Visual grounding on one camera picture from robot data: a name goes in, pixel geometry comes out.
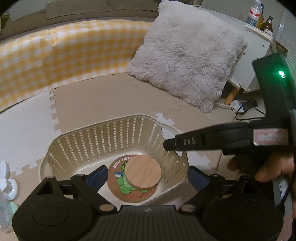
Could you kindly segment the person's right hand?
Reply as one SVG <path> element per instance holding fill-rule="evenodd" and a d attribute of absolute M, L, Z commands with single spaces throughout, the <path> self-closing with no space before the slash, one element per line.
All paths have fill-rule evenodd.
<path fill-rule="evenodd" d="M 263 158 L 264 163 L 261 166 L 252 163 L 251 161 L 253 160 L 258 161 L 258 158 L 254 156 L 244 159 L 234 156 L 228 162 L 227 168 L 232 172 L 237 171 L 237 178 L 248 175 L 254 177 L 258 182 L 268 182 L 281 175 L 289 175 L 291 177 L 295 169 L 293 153 L 273 153 L 268 158 Z"/>

